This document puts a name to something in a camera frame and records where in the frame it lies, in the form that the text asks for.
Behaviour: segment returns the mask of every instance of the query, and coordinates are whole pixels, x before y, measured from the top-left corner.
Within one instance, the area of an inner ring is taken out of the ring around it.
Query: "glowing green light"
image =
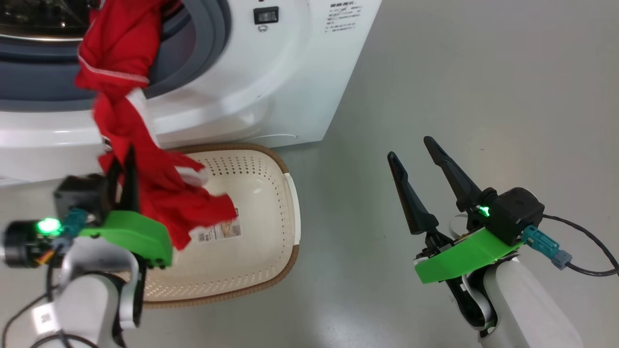
[[[58,219],[47,217],[37,224],[37,228],[44,235],[59,235],[62,224]]]
[[[490,216],[490,207],[479,207],[479,212],[482,213],[483,216]]]

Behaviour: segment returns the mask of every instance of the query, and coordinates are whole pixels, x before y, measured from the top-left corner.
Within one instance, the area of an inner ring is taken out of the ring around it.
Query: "washing machine door opening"
[[[87,110],[78,89],[77,46],[96,0],[0,0],[0,111]],[[147,97],[175,90],[208,70],[230,34],[226,0],[171,0]]]

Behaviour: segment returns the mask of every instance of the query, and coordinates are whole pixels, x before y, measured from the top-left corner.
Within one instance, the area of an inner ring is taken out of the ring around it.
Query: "red garment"
[[[190,241],[190,230],[232,220],[235,209],[228,196],[211,196],[202,188],[203,182],[196,183],[205,173],[203,165],[154,143],[142,119],[145,115],[126,98],[149,84],[165,1],[106,0],[102,9],[92,11],[79,48],[82,69],[76,85],[99,91],[93,117],[112,145],[111,152],[99,157],[103,170],[107,172],[114,157],[123,163],[129,146],[134,146],[140,213],[163,223],[174,246],[182,250]]]

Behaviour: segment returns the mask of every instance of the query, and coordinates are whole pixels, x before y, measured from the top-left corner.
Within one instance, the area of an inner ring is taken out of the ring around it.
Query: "green plastic part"
[[[87,227],[80,237],[101,236],[108,242],[150,260],[154,266],[172,265],[172,242],[161,223],[133,211],[111,211],[101,227]]]
[[[508,246],[483,228],[450,249],[418,263],[415,271],[424,284],[445,281],[493,264],[521,245]]]

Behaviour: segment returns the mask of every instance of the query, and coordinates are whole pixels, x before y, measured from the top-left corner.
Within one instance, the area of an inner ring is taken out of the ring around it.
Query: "gray floor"
[[[421,285],[386,162],[394,150],[443,228],[458,211],[422,137],[480,186],[523,186],[549,214],[589,227],[619,254],[619,3],[615,0],[384,0],[326,138],[279,149],[297,183],[301,253],[277,286],[213,305],[148,311],[131,347],[477,347],[442,284]],[[0,191],[0,220],[51,213],[51,183]],[[579,232],[542,228],[591,269]],[[616,277],[558,271],[523,251],[586,347],[616,347]],[[0,268],[4,322],[42,289]],[[27,320],[11,347],[32,341]]]

